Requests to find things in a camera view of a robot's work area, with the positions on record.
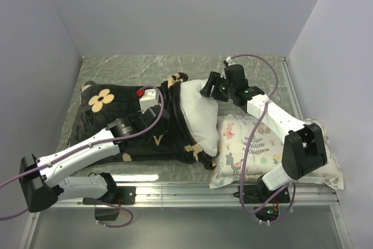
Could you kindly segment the black floral plush pillowcase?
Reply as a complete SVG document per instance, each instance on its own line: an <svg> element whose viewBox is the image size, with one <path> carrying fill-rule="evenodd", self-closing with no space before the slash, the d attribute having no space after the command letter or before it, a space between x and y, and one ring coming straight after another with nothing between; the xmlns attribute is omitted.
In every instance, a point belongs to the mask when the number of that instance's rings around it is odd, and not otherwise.
<svg viewBox="0 0 373 249"><path fill-rule="evenodd" d="M139 161L198 162L206 170L216 167L219 134L217 102L201 95L206 80L189 80L187 74L169 76L159 89L164 97L163 119L150 131L119 142L119 153L96 164ZM157 114L142 114L140 86L85 82L68 146L94 136L110 123L120 121L130 134L144 130Z"/></svg>

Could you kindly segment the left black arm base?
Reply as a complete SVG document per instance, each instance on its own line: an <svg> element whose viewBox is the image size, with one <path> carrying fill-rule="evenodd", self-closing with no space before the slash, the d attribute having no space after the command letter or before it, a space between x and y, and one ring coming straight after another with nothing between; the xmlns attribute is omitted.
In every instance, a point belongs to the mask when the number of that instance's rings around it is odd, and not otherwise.
<svg viewBox="0 0 373 249"><path fill-rule="evenodd" d="M126 205L135 203L136 187L121 186L114 191L114 195L108 198L98 199L83 198L83 205L95 206L94 217L97 223L107 227L119 227L118 225L109 225L106 222L116 222L119 219L121 211L127 215L124 218L129 218L125 225L129 225L133 221L133 213L129 209L125 209Z"/></svg>

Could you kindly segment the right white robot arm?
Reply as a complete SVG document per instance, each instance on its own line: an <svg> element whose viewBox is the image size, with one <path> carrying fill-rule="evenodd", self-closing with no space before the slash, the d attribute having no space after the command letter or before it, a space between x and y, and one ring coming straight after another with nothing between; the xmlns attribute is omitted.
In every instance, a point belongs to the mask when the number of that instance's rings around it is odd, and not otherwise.
<svg viewBox="0 0 373 249"><path fill-rule="evenodd" d="M279 188L327 164L321 127L294 118L272 102L263 90L250 86L242 65L228 65L223 74L211 72L200 93L218 101L232 100L282 141L281 163L256 181L256 193L261 201L270 202Z"/></svg>

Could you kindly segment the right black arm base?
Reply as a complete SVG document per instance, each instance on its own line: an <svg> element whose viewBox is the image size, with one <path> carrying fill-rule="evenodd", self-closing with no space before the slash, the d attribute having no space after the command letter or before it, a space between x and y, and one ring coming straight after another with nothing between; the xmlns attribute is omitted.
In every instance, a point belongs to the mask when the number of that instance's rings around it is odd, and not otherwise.
<svg viewBox="0 0 373 249"><path fill-rule="evenodd" d="M242 190L233 193L235 198L239 199L240 204L245 205L245 209L253 214L259 224L277 223L286 217L292 210L295 200L295 184L292 190L289 190L290 184L280 187L276 191L269 191L260 194L254 185L244 185Z"/></svg>

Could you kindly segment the aluminium mounting rail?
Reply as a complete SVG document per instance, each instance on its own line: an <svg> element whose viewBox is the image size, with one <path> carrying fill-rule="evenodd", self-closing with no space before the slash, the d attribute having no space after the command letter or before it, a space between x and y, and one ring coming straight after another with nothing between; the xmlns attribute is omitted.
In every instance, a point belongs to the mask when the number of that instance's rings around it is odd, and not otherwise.
<svg viewBox="0 0 373 249"><path fill-rule="evenodd" d="M223 207L240 206L234 197L238 184L211 189L206 183L119 183L135 187L133 207ZM334 206L339 204L336 191L326 185L297 184L294 206Z"/></svg>

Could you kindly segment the white pillow insert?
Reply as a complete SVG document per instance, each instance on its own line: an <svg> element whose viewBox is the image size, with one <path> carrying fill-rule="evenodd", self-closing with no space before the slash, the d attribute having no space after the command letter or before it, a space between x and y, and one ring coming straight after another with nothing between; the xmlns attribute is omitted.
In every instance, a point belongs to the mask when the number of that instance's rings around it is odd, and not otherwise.
<svg viewBox="0 0 373 249"><path fill-rule="evenodd" d="M217 131L219 107L214 99L201 95L200 91L206 84L206 79L182 82L180 85L180 107L195 142L207 155L215 157L219 142Z"/></svg>

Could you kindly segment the animal print white pillow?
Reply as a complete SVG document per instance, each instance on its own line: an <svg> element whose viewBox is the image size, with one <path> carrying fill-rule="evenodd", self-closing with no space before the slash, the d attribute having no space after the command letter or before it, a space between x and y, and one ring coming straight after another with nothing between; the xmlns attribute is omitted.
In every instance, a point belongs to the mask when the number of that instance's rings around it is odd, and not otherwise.
<svg viewBox="0 0 373 249"><path fill-rule="evenodd" d="M225 115L217 119L219 133L216 168L210 181L210 188L227 186L240 179L241 165L248 137L257 122L250 115ZM324 126L314 118L305 120L315 123L322 129L328 162L298 180L299 183L326 184L334 190L344 188L344 178L340 165L330 147L330 140ZM281 163L283 143L265 124L261 123L249 146L245 178L256 179Z"/></svg>

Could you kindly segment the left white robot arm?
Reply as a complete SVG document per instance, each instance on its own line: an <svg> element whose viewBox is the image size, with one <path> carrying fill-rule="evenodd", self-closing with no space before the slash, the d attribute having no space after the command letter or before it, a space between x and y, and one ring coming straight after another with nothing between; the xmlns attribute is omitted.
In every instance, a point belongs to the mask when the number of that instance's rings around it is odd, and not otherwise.
<svg viewBox="0 0 373 249"><path fill-rule="evenodd" d="M124 118L117 118L90 138L70 148L40 158L25 156L20 162L20 186L31 213L41 212L58 201L72 198L100 199L105 204L117 198L117 185L108 173L73 177L73 173L126 148L138 147L168 130L170 115L160 105Z"/></svg>

